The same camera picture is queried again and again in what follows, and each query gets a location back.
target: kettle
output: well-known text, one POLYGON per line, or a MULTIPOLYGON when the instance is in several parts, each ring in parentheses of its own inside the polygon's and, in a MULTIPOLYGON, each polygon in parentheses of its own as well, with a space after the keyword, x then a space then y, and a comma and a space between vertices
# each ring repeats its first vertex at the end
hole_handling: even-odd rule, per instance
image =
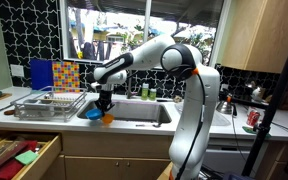
POLYGON ((216 110, 223 114, 232 114, 232 103, 227 101, 221 101, 220 103, 218 103, 216 110))
POLYGON ((221 101, 220 103, 218 103, 216 111, 223 114, 232 114, 233 112, 233 116, 237 116, 235 104, 227 101, 221 101))
MULTIPOLYGON (((232 96, 229 92, 228 89, 223 88, 223 91, 220 93, 222 95, 224 95, 225 97, 227 95, 232 96)), ((223 114, 232 114, 236 116, 237 115, 237 111, 236 111, 236 107, 235 104, 226 100, 222 100, 218 103, 218 105, 216 106, 216 110, 220 113, 223 114)))

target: white countertop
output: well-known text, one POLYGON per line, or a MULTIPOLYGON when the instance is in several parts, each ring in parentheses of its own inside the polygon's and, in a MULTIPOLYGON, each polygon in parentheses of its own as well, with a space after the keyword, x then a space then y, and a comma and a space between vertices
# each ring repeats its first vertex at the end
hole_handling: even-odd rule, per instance
MULTIPOLYGON (((22 87, 10 87, 2 90, 4 93, 11 93, 12 96, 0 100, 0 108, 3 108, 10 104, 11 101, 14 101, 24 95, 27 95, 31 92, 30 88, 22 88, 22 87)), ((96 100, 98 98, 98 94, 96 93, 88 93, 86 96, 86 103, 88 101, 96 100)), ((126 96, 122 95, 113 95, 112 99, 114 100, 126 100, 126 96)), ((141 101, 139 99, 131 99, 130 101, 141 101)), ((169 116, 172 119, 171 123, 162 124, 161 127, 156 128, 152 126, 152 123, 139 123, 139 122, 123 122, 123 121, 113 121, 109 125, 103 124, 101 121, 90 121, 87 119, 80 119, 77 117, 76 113, 71 117, 69 122, 63 122, 59 120, 50 120, 50 121, 39 121, 39 120, 20 120, 14 116, 5 116, 3 112, 0 112, 0 129, 11 129, 11 130, 25 130, 25 131, 86 131, 86 132, 114 132, 114 133, 134 133, 134 134, 152 134, 152 135, 173 135, 177 123, 180 118, 180 114, 175 108, 175 103, 173 102, 163 102, 167 110, 169 116)), ((237 117, 234 118, 235 131, 236 135, 239 139, 254 139, 255 135, 246 133, 242 126, 247 126, 246 124, 246 112, 247 110, 242 107, 237 107, 238 114, 237 117)), ((234 138, 234 130, 232 125, 232 117, 230 115, 223 115, 218 112, 214 116, 215 118, 225 118, 223 119, 228 125, 226 126, 217 126, 212 125, 210 129, 210 137, 211 138, 234 138)), ((273 122, 283 125, 288 128, 288 111, 280 111, 278 110, 275 114, 273 122)), ((271 130, 269 132, 271 134, 271 140, 285 140, 288 141, 288 132, 275 126, 271 125, 271 130)))

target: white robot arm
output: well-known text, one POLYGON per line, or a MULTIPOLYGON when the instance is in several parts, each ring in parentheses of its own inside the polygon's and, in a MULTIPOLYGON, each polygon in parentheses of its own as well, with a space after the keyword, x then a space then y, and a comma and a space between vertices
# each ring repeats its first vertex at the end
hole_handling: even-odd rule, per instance
MULTIPOLYGON (((160 63, 168 74, 186 80, 183 112, 169 150, 173 162, 170 176, 175 179, 198 177, 209 140, 220 80, 219 73, 202 65, 201 60, 195 47, 175 44, 172 37, 161 35, 94 71, 99 84, 113 84, 124 77, 126 80, 122 70, 147 70, 160 63)), ((103 114, 113 107, 111 93, 100 92, 96 104, 103 114)))

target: bottle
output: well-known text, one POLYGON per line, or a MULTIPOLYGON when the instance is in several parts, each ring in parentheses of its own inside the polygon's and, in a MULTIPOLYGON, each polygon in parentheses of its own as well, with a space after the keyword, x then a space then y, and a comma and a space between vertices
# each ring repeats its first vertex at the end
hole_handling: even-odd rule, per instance
POLYGON ((148 84, 143 83, 141 99, 147 100, 147 96, 148 96, 148 84))
POLYGON ((149 99, 150 99, 151 101, 155 101, 155 99, 156 99, 156 89, 150 89, 149 99))

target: metal tray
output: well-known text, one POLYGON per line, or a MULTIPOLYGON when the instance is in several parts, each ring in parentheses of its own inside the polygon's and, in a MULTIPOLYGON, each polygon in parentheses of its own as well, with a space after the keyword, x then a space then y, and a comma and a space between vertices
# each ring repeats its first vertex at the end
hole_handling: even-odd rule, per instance
POLYGON ((68 120, 85 103, 86 89, 47 86, 32 91, 11 104, 15 117, 38 120, 68 120))

